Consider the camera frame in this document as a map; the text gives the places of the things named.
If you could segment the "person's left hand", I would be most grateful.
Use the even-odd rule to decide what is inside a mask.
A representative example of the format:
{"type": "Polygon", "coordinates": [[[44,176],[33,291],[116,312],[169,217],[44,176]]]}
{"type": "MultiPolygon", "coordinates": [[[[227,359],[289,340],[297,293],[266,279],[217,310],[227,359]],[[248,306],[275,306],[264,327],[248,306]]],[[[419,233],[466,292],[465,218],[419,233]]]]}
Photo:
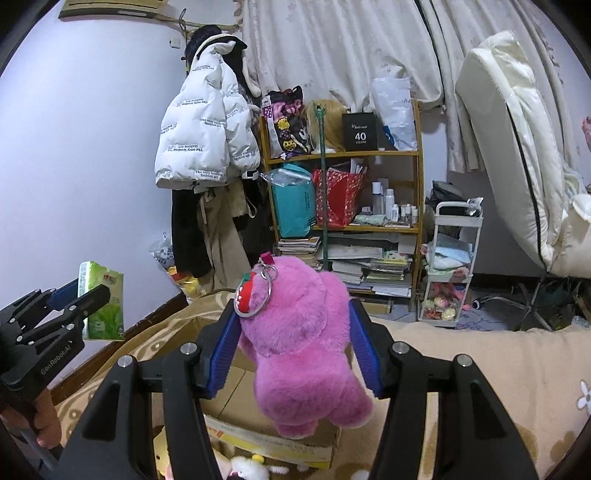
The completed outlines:
{"type": "Polygon", "coordinates": [[[1,419],[19,430],[35,429],[38,445],[42,448],[53,449],[60,444],[61,423],[53,405],[51,393],[47,388],[40,393],[34,405],[33,425],[30,425],[21,413],[9,406],[1,407],[1,419]]]}

